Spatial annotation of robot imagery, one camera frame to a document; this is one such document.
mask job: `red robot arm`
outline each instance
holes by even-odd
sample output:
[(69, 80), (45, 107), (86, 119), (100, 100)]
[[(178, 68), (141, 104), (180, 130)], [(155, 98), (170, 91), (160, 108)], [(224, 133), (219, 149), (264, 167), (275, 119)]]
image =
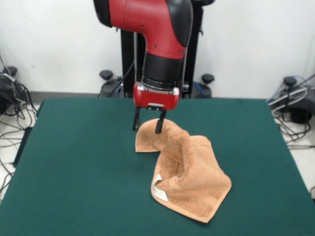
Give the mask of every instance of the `red robot arm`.
[(144, 35), (146, 54), (142, 81), (134, 86), (133, 129), (139, 127), (139, 108), (158, 109), (160, 133), (166, 111), (176, 107), (180, 96), (175, 84), (192, 28), (190, 0), (94, 0), (94, 4), (104, 25)]

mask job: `towel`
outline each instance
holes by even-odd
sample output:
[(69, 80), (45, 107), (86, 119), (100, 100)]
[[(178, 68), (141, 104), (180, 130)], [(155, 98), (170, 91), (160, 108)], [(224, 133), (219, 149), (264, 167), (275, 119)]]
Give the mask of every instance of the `towel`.
[(160, 151), (151, 194), (165, 207), (208, 223), (231, 189), (231, 180), (206, 137), (190, 136), (167, 119), (161, 134), (156, 134), (157, 121), (141, 125), (135, 141), (136, 152)]

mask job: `green felt surface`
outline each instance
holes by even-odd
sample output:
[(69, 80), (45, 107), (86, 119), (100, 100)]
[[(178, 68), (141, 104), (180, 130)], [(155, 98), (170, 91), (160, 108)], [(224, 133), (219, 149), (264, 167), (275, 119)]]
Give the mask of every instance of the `green felt surface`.
[[(259, 100), (182, 100), (167, 118), (212, 142), (232, 189), (209, 224), (150, 194), (132, 100), (46, 100), (0, 205), (0, 236), (314, 236), (315, 206)], [(158, 116), (142, 111), (142, 122)]]

